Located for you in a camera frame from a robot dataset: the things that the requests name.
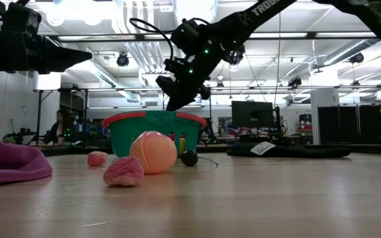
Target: person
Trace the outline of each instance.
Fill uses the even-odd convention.
[[[54,145],[64,145],[64,134],[73,135],[73,122],[70,118],[70,113],[66,109],[59,109],[57,111],[57,122],[52,126],[45,143],[48,144],[52,141]]]

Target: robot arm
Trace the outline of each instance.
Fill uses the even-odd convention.
[[[198,19],[183,20],[171,35],[171,41],[187,56],[165,60],[165,69],[174,74],[175,81],[160,76],[157,84],[170,96],[167,110],[177,110],[191,103],[200,93],[210,97],[203,82],[221,60],[231,62],[230,56],[241,52],[243,43],[255,30],[296,0],[260,0],[247,10],[233,13],[213,24],[197,24]],[[381,39],[381,0],[362,4],[347,0],[315,0],[332,4],[340,11],[356,15]]]

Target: computer monitor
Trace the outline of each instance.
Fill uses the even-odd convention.
[[[271,102],[232,101],[232,123],[234,128],[275,127]]]

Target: green basket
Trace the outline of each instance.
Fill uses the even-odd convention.
[[[112,150],[118,157],[129,155],[135,139],[146,131],[157,131],[166,136],[175,135],[177,151],[180,148],[180,135],[186,137],[185,150],[195,150],[198,132],[206,121],[184,112],[138,111],[116,114],[103,120],[103,126],[110,129]]]

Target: small pink ball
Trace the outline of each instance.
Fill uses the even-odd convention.
[[[170,169],[177,159],[175,143],[159,132],[144,132],[132,144],[129,155],[137,157],[146,175]]]
[[[138,158],[127,156],[114,160],[103,178],[109,186],[136,186],[142,183],[144,169]]]
[[[106,158],[108,157],[107,153],[94,151],[90,152],[87,156],[87,164],[89,166],[101,166],[106,162]]]

